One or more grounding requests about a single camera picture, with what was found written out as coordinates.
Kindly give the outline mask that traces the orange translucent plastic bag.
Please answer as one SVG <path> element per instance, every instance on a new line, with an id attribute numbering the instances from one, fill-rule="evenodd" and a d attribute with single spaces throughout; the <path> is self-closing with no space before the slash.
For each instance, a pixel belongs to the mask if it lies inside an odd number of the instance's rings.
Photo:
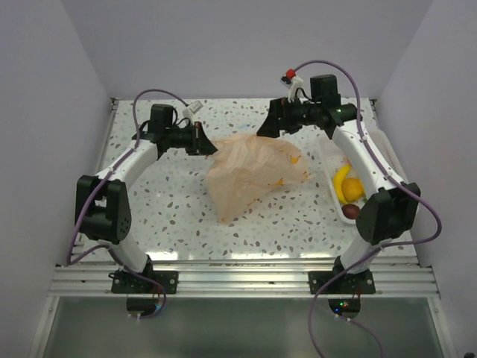
<path id="1" fill-rule="evenodd" d="M 310 177 L 307 159 L 288 141 L 235 134 L 212 144 L 217 151 L 210 156 L 205 184 L 220 223 L 232 221 L 270 191 Z"/>

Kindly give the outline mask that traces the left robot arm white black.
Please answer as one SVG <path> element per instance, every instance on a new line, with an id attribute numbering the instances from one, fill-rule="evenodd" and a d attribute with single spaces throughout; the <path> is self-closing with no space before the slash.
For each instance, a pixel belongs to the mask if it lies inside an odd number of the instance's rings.
<path id="1" fill-rule="evenodd" d="M 168 104 L 151 107 L 150 118 L 136 124 L 136 132 L 125 152 L 96 175 L 78 179 L 74 233 L 96 241 L 129 276 L 137 292 L 148 292 L 155 283 L 150 257 L 139 248 L 130 229 L 132 214 L 128 190 L 169 149 L 183 149 L 189 156 L 209 156 L 217 149 L 194 120 L 200 101 L 185 106 L 178 117 Z"/>

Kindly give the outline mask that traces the fake yellow lemon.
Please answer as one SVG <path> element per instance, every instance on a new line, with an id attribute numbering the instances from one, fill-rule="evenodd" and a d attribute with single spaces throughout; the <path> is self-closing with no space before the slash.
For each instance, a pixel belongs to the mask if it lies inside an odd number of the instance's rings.
<path id="1" fill-rule="evenodd" d="M 358 178 L 345 178 L 341 190 L 347 202 L 354 202 L 364 196 L 364 187 Z"/>

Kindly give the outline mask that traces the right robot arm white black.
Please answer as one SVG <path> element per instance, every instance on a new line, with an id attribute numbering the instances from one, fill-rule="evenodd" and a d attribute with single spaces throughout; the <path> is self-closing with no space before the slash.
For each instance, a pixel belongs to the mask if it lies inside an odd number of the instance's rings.
<path id="1" fill-rule="evenodd" d="M 356 223 L 358 236 L 337 259 L 332 284 L 339 292 L 358 285 L 358 275 L 366 271 L 379 250 L 411 229 L 416 216 L 420 188 L 406 183 L 378 151 L 361 119 L 361 104 L 343 104 L 334 75 L 314 76 L 311 96 L 298 97 L 303 79 L 293 69 L 281 78 L 288 88 L 286 97 L 273 99 L 257 135 L 277 138 L 294 134 L 304 126 L 315 126 L 345 154 L 364 186 L 366 202 Z"/>

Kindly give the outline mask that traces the fake yellow banana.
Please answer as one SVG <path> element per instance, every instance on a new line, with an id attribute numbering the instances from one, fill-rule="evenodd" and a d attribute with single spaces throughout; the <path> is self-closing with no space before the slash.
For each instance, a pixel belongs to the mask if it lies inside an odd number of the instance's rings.
<path id="1" fill-rule="evenodd" d="M 335 176 L 332 179 L 332 185 L 335 190 L 335 194 L 337 196 L 337 199 L 340 203 L 342 204 L 348 204 L 348 201 L 344 197 L 344 193 L 342 190 L 342 183 L 346 179 L 347 175 L 351 171 L 351 165 L 345 165 L 341 167 L 336 173 Z"/>

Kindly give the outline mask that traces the fake dark purple plum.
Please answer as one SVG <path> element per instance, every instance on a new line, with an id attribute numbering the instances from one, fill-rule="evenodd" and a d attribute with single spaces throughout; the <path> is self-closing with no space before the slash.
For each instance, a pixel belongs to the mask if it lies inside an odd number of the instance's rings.
<path id="1" fill-rule="evenodd" d="M 344 217 L 349 220 L 355 220 L 361 211 L 360 207 L 355 204 L 345 204 L 341 207 L 341 210 Z"/>

